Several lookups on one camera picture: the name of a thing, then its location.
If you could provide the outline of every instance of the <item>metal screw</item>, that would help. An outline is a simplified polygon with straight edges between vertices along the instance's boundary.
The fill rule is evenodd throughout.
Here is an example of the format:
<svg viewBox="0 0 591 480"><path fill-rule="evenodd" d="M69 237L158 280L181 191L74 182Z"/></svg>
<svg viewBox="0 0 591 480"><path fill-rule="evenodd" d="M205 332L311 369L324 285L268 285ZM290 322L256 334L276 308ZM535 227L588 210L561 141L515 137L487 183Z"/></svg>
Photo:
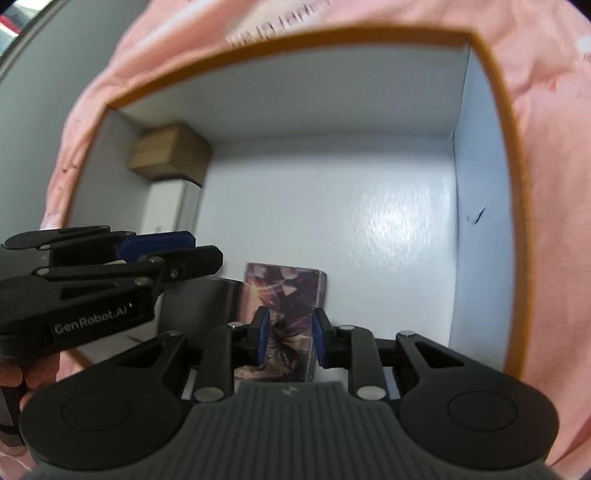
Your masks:
<svg viewBox="0 0 591 480"><path fill-rule="evenodd" d="M138 287L145 287L146 285L150 284L150 279L148 277L138 277L138 278L134 278L134 283Z"/></svg>
<svg viewBox="0 0 591 480"><path fill-rule="evenodd" d="M195 390L195 400L203 403L219 401L224 397L223 390L218 387L202 387Z"/></svg>
<svg viewBox="0 0 591 480"><path fill-rule="evenodd" d="M361 400L378 401L386 397L386 391L377 385L366 385L357 390L357 396Z"/></svg>

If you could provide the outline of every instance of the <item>small cardboard box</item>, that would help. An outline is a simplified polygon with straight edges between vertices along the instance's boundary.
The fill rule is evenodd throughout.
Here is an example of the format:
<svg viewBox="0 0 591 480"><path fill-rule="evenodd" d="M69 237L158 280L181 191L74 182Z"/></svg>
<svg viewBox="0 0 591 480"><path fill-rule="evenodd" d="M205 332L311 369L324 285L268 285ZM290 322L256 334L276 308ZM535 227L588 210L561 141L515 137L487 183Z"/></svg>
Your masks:
<svg viewBox="0 0 591 480"><path fill-rule="evenodd" d="M142 135L127 167L147 180L181 177L201 186L211 156L209 143L177 124Z"/></svg>

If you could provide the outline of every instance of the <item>white object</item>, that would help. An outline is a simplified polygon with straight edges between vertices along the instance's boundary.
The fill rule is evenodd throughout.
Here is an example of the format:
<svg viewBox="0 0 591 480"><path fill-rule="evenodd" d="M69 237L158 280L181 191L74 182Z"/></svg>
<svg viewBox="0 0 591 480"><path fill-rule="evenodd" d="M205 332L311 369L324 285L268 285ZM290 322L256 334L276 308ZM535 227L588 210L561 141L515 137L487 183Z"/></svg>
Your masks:
<svg viewBox="0 0 591 480"><path fill-rule="evenodd" d="M187 180L164 180L150 185L139 233L192 232L201 188Z"/></svg>

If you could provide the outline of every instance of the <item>finger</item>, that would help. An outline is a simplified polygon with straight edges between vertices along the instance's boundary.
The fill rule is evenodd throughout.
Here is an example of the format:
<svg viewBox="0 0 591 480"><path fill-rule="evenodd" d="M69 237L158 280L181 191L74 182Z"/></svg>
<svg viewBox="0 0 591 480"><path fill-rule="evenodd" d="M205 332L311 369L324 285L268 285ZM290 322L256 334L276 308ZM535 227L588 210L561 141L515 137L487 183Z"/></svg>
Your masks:
<svg viewBox="0 0 591 480"><path fill-rule="evenodd" d="M22 370L18 365L0 365L0 385L18 387L22 383Z"/></svg>
<svg viewBox="0 0 591 480"><path fill-rule="evenodd" d="M27 386L34 390L42 385L56 381L57 371L60 369L60 354L45 356L36 360L25 369Z"/></svg>
<svg viewBox="0 0 591 480"><path fill-rule="evenodd" d="M23 408L25 408L25 405L29 402L29 400L31 399L31 397L35 394L34 390L29 390L27 393L25 393L23 395L23 397L21 398L20 403L18 404L19 408L21 409L21 411L23 410Z"/></svg>
<svg viewBox="0 0 591 480"><path fill-rule="evenodd" d="M51 385L52 383L55 383L55 382L56 382L56 379L55 379L55 377L52 377L52 378L48 379L46 382L44 382L44 383L40 384L40 385L39 385L37 388L35 388L34 390L33 390L33 389L31 389L31 390L29 390L27 393L25 393L25 394L22 396L22 398L21 398L21 401L20 401L20 403L19 403L19 405L18 405L18 406L19 406L19 408L21 409L21 411L22 411L22 409L23 409L23 408L25 408L25 405L27 405L27 403L29 402L29 400L30 400L31 398L33 398L33 396L35 396L35 395L36 395L36 393L37 393L37 392L39 392L39 391L40 391L40 390L41 390L43 387L46 387L46 386L48 386L48 385Z"/></svg>

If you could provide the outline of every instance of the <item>white box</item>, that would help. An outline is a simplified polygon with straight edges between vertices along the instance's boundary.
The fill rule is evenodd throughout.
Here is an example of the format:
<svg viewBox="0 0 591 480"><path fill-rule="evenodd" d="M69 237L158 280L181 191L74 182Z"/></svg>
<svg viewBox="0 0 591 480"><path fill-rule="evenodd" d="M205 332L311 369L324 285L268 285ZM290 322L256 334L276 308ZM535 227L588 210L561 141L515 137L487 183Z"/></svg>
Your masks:
<svg viewBox="0 0 591 480"><path fill-rule="evenodd" d="M318 268L333 322L383 338L415 330L519 374L532 295L524 160L476 35L312 31L197 61L141 93L106 115L74 224L140 228L150 186L128 177L129 152L142 129L184 122L213 147L195 232L224 253L223 276L241 280L249 261ZM97 207L108 178L126 188Z"/></svg>

